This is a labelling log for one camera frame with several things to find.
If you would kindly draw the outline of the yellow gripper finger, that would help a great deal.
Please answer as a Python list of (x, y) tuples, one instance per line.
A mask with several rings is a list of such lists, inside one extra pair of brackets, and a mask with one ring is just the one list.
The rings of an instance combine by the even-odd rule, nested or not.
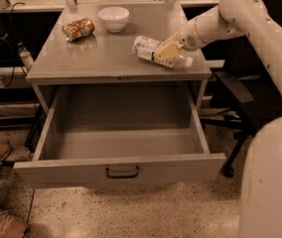
[(162, 48), (158, 49), (154, 57), (158, 61), (169, 60), (175, 58), (181, 54), (183, 45), (179, 42), (170, 42), (164, 45)]

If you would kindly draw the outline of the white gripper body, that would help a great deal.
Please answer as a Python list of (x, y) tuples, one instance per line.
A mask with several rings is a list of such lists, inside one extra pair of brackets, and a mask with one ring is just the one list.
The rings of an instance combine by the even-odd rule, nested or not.
[(194, 18), (183, 23), (180, 29), (170, 36), (164, 44), (178, 43), (185, 51), (194, 52), (209, 43), (206, 37), (206, 30), (209, 26), (206, 20)]

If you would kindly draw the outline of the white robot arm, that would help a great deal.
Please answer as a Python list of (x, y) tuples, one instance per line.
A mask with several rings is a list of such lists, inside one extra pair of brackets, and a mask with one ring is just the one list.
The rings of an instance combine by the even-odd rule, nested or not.
[[(268, 84), (282, 97), (282, 27), (262, 0), (219, 0), (207, 15), (185, 23), (155, 52), (157, 60), (244, 36), (262, 62)], [(282, 238), (282, 117), (253, 137), (241, 184), (238, 238)]]

